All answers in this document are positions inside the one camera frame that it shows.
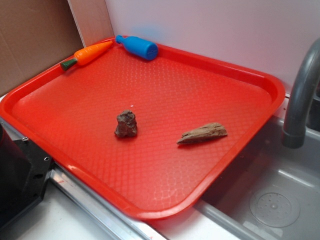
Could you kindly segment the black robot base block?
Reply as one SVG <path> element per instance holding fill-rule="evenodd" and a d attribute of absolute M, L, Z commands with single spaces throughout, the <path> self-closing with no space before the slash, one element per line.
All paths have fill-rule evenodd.
<path fill-rule="evenodd" d="M 0 127 L 0 229 L 44 198 L 52 157 L 32 140 L 13 140 Z"/>

